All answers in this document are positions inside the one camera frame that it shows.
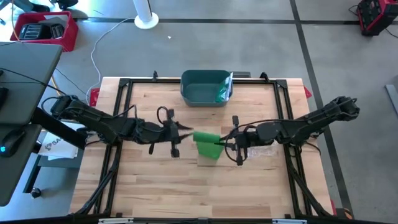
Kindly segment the black metal table frame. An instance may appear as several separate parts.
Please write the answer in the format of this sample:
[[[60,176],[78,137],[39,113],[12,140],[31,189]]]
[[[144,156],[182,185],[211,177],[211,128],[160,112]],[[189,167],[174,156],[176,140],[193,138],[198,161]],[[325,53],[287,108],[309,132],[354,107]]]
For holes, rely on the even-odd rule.
[[[117,97],[131,96],[137,115],[156,122],[159,107],[172,108],[175,119],[199,131],[228,134],[232,117],[241,123],[278,118],[274,87],[261,78],[239,79],[224,107],[192,108],[180,95],[178,78],[152,81],[138,78],[132,89],[118,90],[119,78],[105,77],[97,107],[112,112]],[[169,144],[147,146],[125,142],[121,151],[114,197],[103,195],[100,207],[111,214],[133,218],[282,218],[293,215],[284,148],[248,159],[237,166],[222,155],[217,161],[199,156],[191,138],[179,146],[180,157],[170,156]]]

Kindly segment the green elastic bandage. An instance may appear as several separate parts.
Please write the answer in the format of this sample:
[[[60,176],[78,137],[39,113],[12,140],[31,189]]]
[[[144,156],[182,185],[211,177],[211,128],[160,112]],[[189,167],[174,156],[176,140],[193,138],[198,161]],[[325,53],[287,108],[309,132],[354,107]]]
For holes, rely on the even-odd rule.
[[[196,142],[199,155],[218,160],[223,152],[220,135],[195,131],[193,141]]]

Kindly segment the red plastic crate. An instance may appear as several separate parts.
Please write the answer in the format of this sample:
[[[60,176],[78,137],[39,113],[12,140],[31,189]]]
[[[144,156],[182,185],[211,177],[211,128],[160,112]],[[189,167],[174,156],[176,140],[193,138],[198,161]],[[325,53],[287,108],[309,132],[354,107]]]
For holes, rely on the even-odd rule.
[[[61,19],[64,23],[63,35],[57,39],[39,39],[39,40],[23,40],[22,42],[28,42],[33,44],[55,44],[61,45],[64,52],[71,52],[75,48],[75,42],[78,34],[78,26],[72,14],[68,11],[63,12],[36,12],[36,13],[22,13],[18,16],[14,28],[16,34],[19,35],[22,26],[29,23],[41,22],[48,19]]]

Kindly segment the white tower fan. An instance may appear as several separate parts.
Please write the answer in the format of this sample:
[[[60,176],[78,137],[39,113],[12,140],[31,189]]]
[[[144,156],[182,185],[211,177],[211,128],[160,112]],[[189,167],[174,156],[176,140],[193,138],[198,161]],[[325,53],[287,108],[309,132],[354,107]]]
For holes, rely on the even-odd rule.
[[[135,25],[140,29],[151,29],[159,23],[159,17],[152,12],[149,0],[133,0],[137,16]]]

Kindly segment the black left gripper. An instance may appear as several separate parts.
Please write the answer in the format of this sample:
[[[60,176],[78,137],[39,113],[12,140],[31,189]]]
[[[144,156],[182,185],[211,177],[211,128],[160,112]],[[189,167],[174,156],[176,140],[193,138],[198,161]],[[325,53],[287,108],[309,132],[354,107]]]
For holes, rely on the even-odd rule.
[[[179,158],[180,151],[177,149],[177,144],[181,143],[185,138],[191,136],[193,133],[183,134],[179,136],[179,130],[193,130],[188,126],[184,126],[173,120],[174,109],[158,108],[157,117],[159,118],[160,110],[165,111],[166,119],[161,121],[161,126],[150,121],[145,121],[137,117],[137,110],[134,110],[134,118],[136,119],[136,126],[134,128],[134,142],[138,144],[149,144],[149,154],[153,154],[156,143],[170,142],[170,155],[172,158]]]

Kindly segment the black computer mouse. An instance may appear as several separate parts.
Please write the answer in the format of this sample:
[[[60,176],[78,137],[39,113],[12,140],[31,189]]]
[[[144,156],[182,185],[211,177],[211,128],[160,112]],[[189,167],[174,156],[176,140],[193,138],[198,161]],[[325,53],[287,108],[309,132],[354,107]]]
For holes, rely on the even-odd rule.
[[[11,157],[18,150],[25,131],[23,129],[15,129],[7,133],[0,141],[0,157]]]

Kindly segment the silver aluminium rail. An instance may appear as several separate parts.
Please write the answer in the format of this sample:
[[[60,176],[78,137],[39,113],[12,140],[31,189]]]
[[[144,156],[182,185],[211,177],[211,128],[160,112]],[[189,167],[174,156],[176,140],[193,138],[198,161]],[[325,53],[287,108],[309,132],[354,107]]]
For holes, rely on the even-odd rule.
[[[98,220],[98,224],[130,224],[134,223],[133,218],[102,218]]]
[[[272,224],[308,224],[306,220],[272,219]]]

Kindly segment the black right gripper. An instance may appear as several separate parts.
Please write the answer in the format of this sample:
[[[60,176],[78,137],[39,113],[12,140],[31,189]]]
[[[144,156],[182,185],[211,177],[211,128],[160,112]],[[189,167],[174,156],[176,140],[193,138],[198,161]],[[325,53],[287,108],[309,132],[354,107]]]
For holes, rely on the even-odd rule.
[[[244,125],[244,129],[242,131],[239,130],[238,116],[232,116],[232,120],[233,130],[231,133],[220,138],[220,141],[226,141],[233,138],[235,143],[215,142],[214,144],[224,147],[231,147],[231,149],[236,152],[236,158],[234,161],[238,166],[243,165],[243,162],[248,158],[249,147],[268,146],[274,142],[273,139],[265,139],[260,137],[260,134],[257,130],[260,126],[260,123],[268,124],[272,122],[272,120],[255,121],[251,124]]]

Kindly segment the black ribbed device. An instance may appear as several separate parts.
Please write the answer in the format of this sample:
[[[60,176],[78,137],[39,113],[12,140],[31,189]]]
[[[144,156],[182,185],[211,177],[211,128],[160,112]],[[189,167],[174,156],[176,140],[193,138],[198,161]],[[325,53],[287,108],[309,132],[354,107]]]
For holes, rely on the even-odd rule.
[[[50,27],[41,23],[24,24],[19,34],[20,40],[50,39]]]
[[[53,39],[59,39],[63,37],[65,28],[61,24],[52,24],[50,26],[50,32]]]

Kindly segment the grey-blue plastic bin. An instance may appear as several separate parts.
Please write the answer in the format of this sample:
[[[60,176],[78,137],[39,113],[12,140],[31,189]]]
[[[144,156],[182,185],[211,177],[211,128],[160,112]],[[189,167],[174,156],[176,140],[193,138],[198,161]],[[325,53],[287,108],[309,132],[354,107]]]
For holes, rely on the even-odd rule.
[[[215,101],[218,87],[232,72],[226,70],[186,70],[180,80],[180,93],[191,107],[223,107]]]

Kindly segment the grey metal bar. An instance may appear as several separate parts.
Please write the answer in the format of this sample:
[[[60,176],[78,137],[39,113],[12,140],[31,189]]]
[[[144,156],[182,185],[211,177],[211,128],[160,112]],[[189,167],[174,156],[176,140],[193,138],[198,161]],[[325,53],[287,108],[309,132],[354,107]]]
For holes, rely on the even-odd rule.
[[[396,115],[398,116],[398,91],[396,90],[394,85],[386,85],[385,89],[396,112]]]

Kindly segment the white printed papers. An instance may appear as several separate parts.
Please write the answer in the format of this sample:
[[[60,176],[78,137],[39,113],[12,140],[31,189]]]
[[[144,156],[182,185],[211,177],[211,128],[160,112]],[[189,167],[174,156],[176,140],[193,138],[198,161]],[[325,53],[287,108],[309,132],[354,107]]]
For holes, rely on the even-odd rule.
[[[38,155],[47,156],[48,160],[74,159],[78,155],[78,148],[61,137],[47,132],[41,142]]]

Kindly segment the grey desk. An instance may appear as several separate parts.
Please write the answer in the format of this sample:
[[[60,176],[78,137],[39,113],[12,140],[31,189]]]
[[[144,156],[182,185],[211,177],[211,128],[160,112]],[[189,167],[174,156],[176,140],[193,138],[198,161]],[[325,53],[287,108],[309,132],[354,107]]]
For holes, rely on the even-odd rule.
[[[0,148],[11,131],[24,133],[14,155],[0,155],[0,207],[10,202],[36,144],[41,126],[30,121],[62,52],[60,45],[0,42],[0,87],[9,90],[0,108]]]

